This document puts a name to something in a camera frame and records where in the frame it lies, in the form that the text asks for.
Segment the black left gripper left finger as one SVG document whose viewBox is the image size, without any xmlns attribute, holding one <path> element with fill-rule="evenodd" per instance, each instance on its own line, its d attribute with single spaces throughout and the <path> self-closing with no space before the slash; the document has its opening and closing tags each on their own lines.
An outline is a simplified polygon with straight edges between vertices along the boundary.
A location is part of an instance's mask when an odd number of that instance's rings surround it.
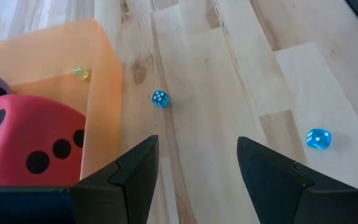
<svg viewBox="0 0 358 224">
<path fill-rule="evenodd" d="M 151 135 L 75 185 L 0 187 L 0 224 L 146 224 L 158 159 Z"/>
</svg>

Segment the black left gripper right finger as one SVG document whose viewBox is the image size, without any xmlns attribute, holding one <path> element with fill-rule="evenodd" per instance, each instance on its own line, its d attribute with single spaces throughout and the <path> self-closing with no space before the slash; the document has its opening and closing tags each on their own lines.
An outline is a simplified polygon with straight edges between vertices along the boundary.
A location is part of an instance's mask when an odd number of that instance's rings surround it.
<svg viewBox="0 0 358 224">
<path fill-rule="evenodd" d="M 247 137 L 237 159 L 260 224 L 358 224 L 357 188 Z"/>
</svg>

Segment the small blue translucent die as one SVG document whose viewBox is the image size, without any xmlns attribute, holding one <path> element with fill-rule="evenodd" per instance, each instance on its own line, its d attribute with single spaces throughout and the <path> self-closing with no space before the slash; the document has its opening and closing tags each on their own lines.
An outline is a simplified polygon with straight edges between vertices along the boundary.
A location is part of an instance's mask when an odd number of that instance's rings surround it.
<svg viewBox="0 0 358 224">
<path fill-rule="evenodd" d="M 331 145 L 332 134 L 325 129 L 311 129 L 306 137 L 306 145 L 315 149 L 327 149 Z"/>
</svg>

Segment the orange translucent plastic bin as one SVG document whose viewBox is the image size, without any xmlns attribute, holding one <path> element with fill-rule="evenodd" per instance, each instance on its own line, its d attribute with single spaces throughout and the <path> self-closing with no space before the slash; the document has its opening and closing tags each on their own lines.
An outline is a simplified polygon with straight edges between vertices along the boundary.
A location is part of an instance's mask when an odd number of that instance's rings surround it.
<svg viewBox="0 0 358 224">
<path fill-rule="evenodd" d="M 77 66 L 89 71 L 86 80 L 73 74 Z M 98 22 L 72 22 L 0 41 L 0 78 L 11 87 L 8 95 L 48 98 L 85 116 L 80 180 L 118 157 L 123 72 Z"/>
</svg>

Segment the small teal translucent die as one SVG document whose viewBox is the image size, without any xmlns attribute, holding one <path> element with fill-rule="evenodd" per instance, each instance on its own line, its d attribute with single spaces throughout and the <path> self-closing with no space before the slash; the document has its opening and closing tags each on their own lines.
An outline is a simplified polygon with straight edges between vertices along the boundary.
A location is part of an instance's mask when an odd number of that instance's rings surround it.
<svg viewBox="0 0 358 224">
<path fill-rule="evenodd" d="M 152 103 L 159 108 L 166 108 L 170 102 L 169 95 L 163 90 L 156 90 L 152 95 Z"/>
</svg>

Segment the large red foam die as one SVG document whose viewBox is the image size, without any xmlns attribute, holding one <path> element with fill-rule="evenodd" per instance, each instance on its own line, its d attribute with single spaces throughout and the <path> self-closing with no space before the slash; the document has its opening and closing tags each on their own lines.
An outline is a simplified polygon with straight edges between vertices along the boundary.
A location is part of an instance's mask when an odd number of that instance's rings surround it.
<svg viewBox="0 0 358 224">
<path fill-rule="evenodd" d="M 0 96 L 0 186 L 77 183 L 85 121 L 77 110 L 48 98 Z"/>
</svg>

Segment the small yellow-green translucent die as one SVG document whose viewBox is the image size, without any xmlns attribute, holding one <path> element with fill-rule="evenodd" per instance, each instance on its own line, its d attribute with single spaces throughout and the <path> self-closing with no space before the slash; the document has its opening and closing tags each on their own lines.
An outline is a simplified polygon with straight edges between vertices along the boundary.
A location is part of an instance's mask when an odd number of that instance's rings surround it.
<svg viewBox="0 0 358 224">
<path fill-rule="evenodd" d="M 90 75 L 89 71 L 81 66 L 74 67 L 72 72 L 81 80 L 86 80 Z"/>
</svg>

